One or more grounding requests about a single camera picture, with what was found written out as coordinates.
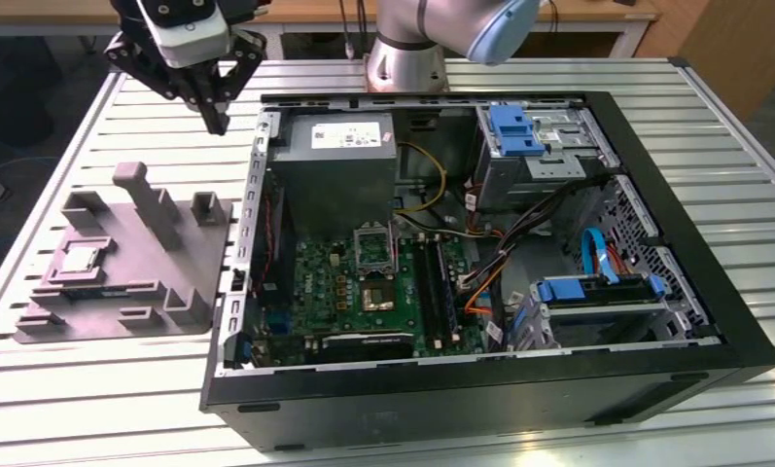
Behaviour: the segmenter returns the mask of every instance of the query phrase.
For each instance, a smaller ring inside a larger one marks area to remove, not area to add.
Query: gray plastic stand
[[[200,334],[211,328],[231,202],[213,193],[173,202],[140,162],[116,166],[132,203],[72,192],[71,226],[52,255],[19,342]]]

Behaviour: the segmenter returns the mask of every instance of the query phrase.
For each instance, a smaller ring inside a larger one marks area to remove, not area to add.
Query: motherboard
[[[391,240],[363,231],[297,243],[293,303],[267,310],[269,363],[483,352],[479,324],[456,307],[467,271],[459,238]]]

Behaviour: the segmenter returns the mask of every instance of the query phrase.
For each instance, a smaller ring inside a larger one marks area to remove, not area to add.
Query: black cable
[[[421,204],[427,203],[427,195],[424,194],[424,191],[421,191],[417,194],[417,198],[421,201]],[[436,220],[436,222],[439,223],[439,225],[441,226],[441,229],[445,229],[448,227],[448,223],[444,222],[444,218],[439,215],[439,213],[436,212],[436,210],[433,209],[433,205],[436,203],[431,204],[429,206],[427,206],[423,210],[427,211],[429,213],[429,216]]]
[[[496,245],[493,256],[484,260],[484,265],[465,276],[464,281],[473,280],[481,274],[491,271],[500,261],[508,257],[509,251],[516,247],[516,239],[551,219],[565,196],[577,190],[601,185],[609,179],[611,175],[603,174],[584,180],[565,182],[561,187],[531,206],[511,225],[505,235],[503,235]]]
[[[357,15],[359,15],[359,35],[361,36],[359,39],[359,44],[361,46],[361,57],[365,54],[365,5],[363,4],[363,0],[357,0],[356,2],[357,8]]]
[[[548,0],[548,4],[552,7],[552,24],[549,25],[548,32],[557,32],[559,31],[559,11],[557,11],[557,4],[555,0]]]
[[[347,26],[347,7],[344,6],[344,0],[337,0],[337,5],[340,6],[340,20],[344,24],[344,42],[349,43],[349,28]]]
[[[459,231],[455,231],[452,229],[439,229],[439,228],[431,227],[431,226],[417,222],[411,216],[408,216],[407,214],[404,214],[401,212],[396,212],[395,215],[399,216],[405,221],[408,221],[408,223],[411,223],[411,225],[413,227],[416,227],[417,229],[420,229],[423,231],[429,231],[429,232],[439,233],[439,234],[451,234],[451,235],[463,236],[467,238],[487,238],[487,236],[488,236],[488,235],[476,235],[472,233],[459,232]]]
[[[503,277],[500,275],[488,284],[488,296],[491,298],[491,321],[503,331],[503,341],[496,342],[491,340],[493,349],[489,348],[488,351],[493,352],[505,350],[508,344],[505,332],[505,302],[503,301]]]

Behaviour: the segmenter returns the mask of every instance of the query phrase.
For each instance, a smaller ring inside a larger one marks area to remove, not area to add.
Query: aluminum table
[[[663,59],[516,60],[496,68],[456,60],[448,75],[463,91],[612,92],[775,343],[775,161],[692,70]],[[209,335],[12,340],[67,224],[59,208],[69,190],[123,200],[111,185],[113,166],[143,161],[151,183],[173,199],[213,190],[239,200],[260,94],[361,89],[356,63],[268,62],[231,107],[228,134],[217,137],[181,103],[111,74],[0,268],[0,465],[773,464],[775,370],[640,425],[260,454],[215,415],[197,411]]]

